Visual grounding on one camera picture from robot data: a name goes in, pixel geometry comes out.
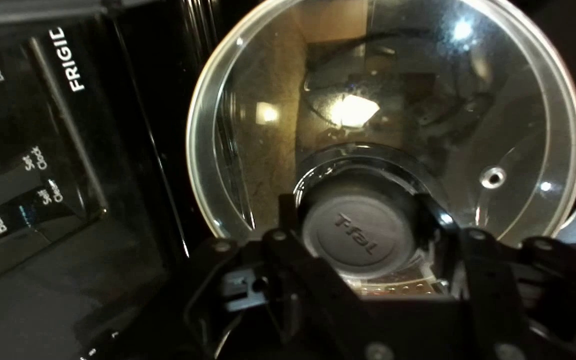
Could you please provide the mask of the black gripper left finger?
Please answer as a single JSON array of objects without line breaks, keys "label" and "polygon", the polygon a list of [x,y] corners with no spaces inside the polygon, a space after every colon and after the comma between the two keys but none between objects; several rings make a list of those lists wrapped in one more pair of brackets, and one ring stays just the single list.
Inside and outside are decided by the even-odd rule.
[{"label": "black gripper left finger", "polygon": [[295,238],[295,203],[278,198],[262,238],[203,241],[188,264],[183,329],[201,360],[359,360],[361,312],[330,264]]}]

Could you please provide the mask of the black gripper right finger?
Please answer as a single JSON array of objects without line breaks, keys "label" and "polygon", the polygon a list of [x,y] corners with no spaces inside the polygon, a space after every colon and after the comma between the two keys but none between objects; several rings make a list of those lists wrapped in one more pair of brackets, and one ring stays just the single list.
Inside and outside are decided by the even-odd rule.
[{"label": "black gripper right finger", "polygon": [[437,215],[450,300],[434,360],[576,360],[576,247],[529,236],[518,247]]}]

